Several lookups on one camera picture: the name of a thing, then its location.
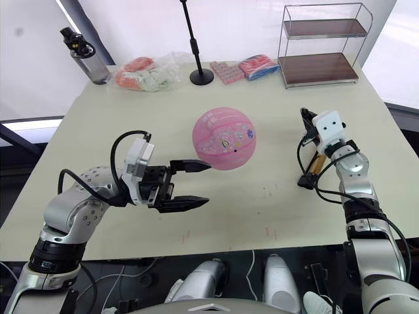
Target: gray water bottle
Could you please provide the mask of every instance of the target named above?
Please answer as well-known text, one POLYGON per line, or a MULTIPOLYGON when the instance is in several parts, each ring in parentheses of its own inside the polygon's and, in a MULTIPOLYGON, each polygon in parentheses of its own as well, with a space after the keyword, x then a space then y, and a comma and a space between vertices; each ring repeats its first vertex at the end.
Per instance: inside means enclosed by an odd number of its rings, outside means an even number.
POLYGON ((92 44, 83 35, 74 32, 70 27, 63 28, 60 33, 64 36, 64 43, 70 49, 70 56, 76 61, 88 78, 98 85, 106 84, 111 73, 96 54, 92 44))

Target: white wire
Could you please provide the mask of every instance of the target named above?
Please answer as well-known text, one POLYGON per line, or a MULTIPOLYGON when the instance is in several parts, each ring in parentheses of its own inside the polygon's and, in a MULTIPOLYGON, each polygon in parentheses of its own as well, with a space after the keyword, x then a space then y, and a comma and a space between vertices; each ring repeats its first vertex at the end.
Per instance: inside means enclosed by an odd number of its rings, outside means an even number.
MULTIPOLYGON (((122 274, 122 275, 120 275, 119 273, 113 273, 113 274, 111 274, 111 275, 106 275, 106 276, 103 276, 103 277, 100 277, 100 278, 97 278, 96 279, 96 283, 98 283, 99 281, 101 281, 101 280, 103 280, 103 279, 106 279, 106 278, 110 278, 110 277, 116 277, 116 276, 121 276, 121 277, 131 277, 131 278, 134 278, 134 277, 139 277, 139 276, 141 276, 141 275, 143 275, 143 274, 145 274, 145 273, 147 273, 148 271, 149 271, 149 269, 150 268, 152 268, 152 266, 155 264, 155 262, 157 261, 157 258, 155 258, 154 260, 153 260, 153 262, 150 264, 150 266, 149 267, 147 267, 145 270, 143 270, 141 273, 137 273, 137 274, 135 274, 135 275, 126 275, 126 274, 122 274)), ((90 284, 87 288, 85 288, 84 290, 83 290, 83 292, 82 293, 80 293, 79 294, 79 297, 77 298, 77 301, 79 301, 79 299, 83 296, 83 294, 85 294, 86 292, 87 292, 87 290, 89 290, 90 288, 92 288, 93 287, 93 284, 90 284)))
POLYGON ((255 251, 254 250, 251 250, 251 256, 252 256, 251 265, 250 265, 249 271, 246 274, 246 280, 247 280, 247 283, 249 285, 250 292, 252 293, 253 297, 255 298, 255 301, 257 301, 257 296, 255 294, 255 291, 253 291, 253 288, 251 287, 251 283, 250 283, 250 280, 249 280, 249 275, 251 273, 251 270, 253 269, 253 265, 255 264, 255 251))
POLYGON ((118 283, 119 279, 121 279, 121 277, 122 277, 122 273, 124 272, 124 270, 125 270, 125 266, 123 266, 123 267, 122 267, 122 269, 120 270, 120 273, 118 274, 118 278, 117 278, 117 280, 115 280, 115 283, 113 284, 113 286, 112 286, 111 290, 110 290, 110 291, 109 291, 109 293, 107 294, 106 299, 105 299, 105 301, 104 301, 104 303, 103 303, 103 306, 102 306, 102 310, 100 311, 100 313, 103 313, 103 310, 105 309, 106 303, 107 303, 107 301, 108 301, 109 297, 111 296, 113 289, 115 289, 115 286, 117 285, 117 283, 118 283))
POLYGON ((18 282, 18 278, 16 277, 14 272, 5 263, 0 262, 0 265, 2 265, 4 268, 6 268, 9 271, 9 273, 12 275, 13 279, 16 280, 16 282, 18 282))

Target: pink ball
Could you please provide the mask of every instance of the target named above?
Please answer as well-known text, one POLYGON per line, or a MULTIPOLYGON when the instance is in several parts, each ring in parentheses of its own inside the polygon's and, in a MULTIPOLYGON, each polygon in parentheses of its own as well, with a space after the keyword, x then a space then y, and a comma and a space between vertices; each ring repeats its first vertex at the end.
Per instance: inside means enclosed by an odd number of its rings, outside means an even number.
POLYGON ((244 165, 256 147, 255 127, 239 110, 221 107, 196 121, 192 140, 199 158, 218 170, 244 165))

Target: ball sticker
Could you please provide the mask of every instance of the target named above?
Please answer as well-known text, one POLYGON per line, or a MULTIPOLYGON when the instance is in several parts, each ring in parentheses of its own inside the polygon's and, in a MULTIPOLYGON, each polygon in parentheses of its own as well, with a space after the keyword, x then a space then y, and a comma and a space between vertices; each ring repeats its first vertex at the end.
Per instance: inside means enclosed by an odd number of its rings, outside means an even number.
POLYGON ((227 148, 230 146, 230 143, 225 139, 221 139, 221 146, 227 148))

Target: table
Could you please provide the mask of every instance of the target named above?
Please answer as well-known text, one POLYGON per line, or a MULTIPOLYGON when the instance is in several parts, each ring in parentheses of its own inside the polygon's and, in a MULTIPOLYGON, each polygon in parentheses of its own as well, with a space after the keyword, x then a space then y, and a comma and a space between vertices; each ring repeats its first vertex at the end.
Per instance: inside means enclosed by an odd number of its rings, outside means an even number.
MULTIPOLYGON (((406 237, 419 236, 419 160, 360 68, 357 84, 307 86, 286 90, 279 73, 225 86, 218 78, 194 86, 187 75, 173 90, 146 93, 89 83, 75 100, 0 230, 0 260, 27 260, 43 224, 43 211, 56 195, 58 173, 82 173, 109 165, 113 141, 142 129, 156 145, 151 165, 196 158, 192 128, 214 107, 241 110, 254 123, 257 147, 250 161, 232 171, 178 173, 173 195, 208 197, 186 213, 155 209, 108 209, 88 242, 85 260, 141 258, 279 247, 328 245, 346 240, 344 213, 313 191, 299 188, 296 148, 304 128, 300 107, 320 113, 337 110, 346 133, 370 160, 370 176, 384 212, 406 237)), ((117 152, 117 164, 134 139, 117 152)), ((314 147, 304 149, 308 162, 314 147)), ((72 184, 70 179, 66 186, 72 184)), ((335 171, 320 184, 337 189, 335 171)))

